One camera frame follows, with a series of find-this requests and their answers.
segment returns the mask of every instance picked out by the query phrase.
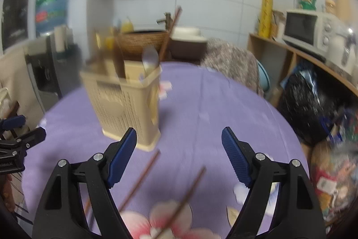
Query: window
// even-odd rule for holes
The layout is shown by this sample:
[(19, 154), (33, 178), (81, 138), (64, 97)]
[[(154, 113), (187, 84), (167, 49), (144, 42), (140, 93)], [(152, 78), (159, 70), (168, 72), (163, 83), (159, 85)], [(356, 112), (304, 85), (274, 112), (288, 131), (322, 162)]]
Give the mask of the window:
[(36, 0), (0, 0), (0, 55), (11, 46), (36, 38)]

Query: metal bolt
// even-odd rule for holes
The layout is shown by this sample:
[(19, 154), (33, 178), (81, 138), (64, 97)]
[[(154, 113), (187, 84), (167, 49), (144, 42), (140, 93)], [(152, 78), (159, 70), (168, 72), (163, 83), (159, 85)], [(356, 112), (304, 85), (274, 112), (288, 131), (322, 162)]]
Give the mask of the metal bolt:
[(94, 159), (95, 161), (100, 161), (100, 160), (103, 159), (103, 154), (102, 154), (102, 153), (97, 153), (97, 154), (95, 154), (95, 155), (93, 156), (93, 159)]
[(295, 167), (298, 167), (301, 165), (301, 162), (299, 162), (297, 159), (294, 159), (292, 160), (292, 164), (295, 166)]
[(263, 161), (266, 158), (266, 156), (262, 153), (257, 153), (255, 157), (257, 160), (260, 160), (260, 161)]
[(60, 167), (64, 167), (66, 164), (67, 164), (67, 161), (64, 159), (62, 159), (58, 162), (58, 166), (60, 166)]

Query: microwave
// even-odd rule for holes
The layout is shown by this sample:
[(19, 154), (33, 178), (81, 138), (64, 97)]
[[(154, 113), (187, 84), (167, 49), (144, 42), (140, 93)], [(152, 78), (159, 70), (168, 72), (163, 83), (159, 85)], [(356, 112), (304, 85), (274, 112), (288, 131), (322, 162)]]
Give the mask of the microwave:
[(282, 39), (289, 45), (325, 58), (330, 41), (341, 31), (342, 25), (331, 13), (306, 9), (288, 10)]

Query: round table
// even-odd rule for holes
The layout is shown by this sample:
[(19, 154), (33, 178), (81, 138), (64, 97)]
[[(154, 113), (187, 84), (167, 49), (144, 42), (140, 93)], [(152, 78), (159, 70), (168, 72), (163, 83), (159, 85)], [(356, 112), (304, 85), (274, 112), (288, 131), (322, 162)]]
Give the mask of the round table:
[[(255, 152), (275, 161), (298, 159), (308, 166), (299, 141), (287, 121), (263, 98), (241, 84), (185, 63), (164, 63), (162, 81), (173, 89), (159, 102), (161, 155), (126, 211), (123, 219), (134, 239), (149, 239), (180, 202), (202, 166), (207, 172), (190, 205), (165, 238), (225, 238), (231, 227), (227, 208), (240, 210), (234, 187), (238, 179), (221, 144), (221, 132), (229, 126)], [(86, 161), (103, 152), (113, 140), (102, 134), (84, 88), (80, 88), (46, 113), (41, 124), (46, 140), (29, 149), (22, 187), (29, 212), (34, 216), (44, 187), (60, 159)], [(140, 176), (154, 151), (135, 149), (124, 175), (112, 189), (119, 206)], [(265, 215), (260, 233), (268, 230)]]

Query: blue gripper pad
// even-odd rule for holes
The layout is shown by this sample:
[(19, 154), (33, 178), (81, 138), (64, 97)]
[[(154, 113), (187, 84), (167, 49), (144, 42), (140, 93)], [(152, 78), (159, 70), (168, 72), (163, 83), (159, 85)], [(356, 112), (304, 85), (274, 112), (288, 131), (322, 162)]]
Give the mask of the blue gripper pad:
[(112, 188), (117, 182), (121, 180), (128, 161), (132, 156), (135, 146), (137, 145), (137, 133), (134, 129), (131, 129), (131, 131), (125, 135), (123, 139), (124, 141), (121, 141), (121, 147), (117, 151), (109, 166), (109, 174), (107, 179), (109, 188)]
[(240, 182), (244, 183), (246, 187), (249, 187), (252, 182), (250, 177), (250, 165), (228, 128), (225, 128), (221, 133), (221, 141), (237, 178)]
[(26, 118), (24, 116), (16, 116), (8, 118), (2, 121), (2, 129), (4, 131), (9, 131), (15, 128), (20, 128), (26, 123)]

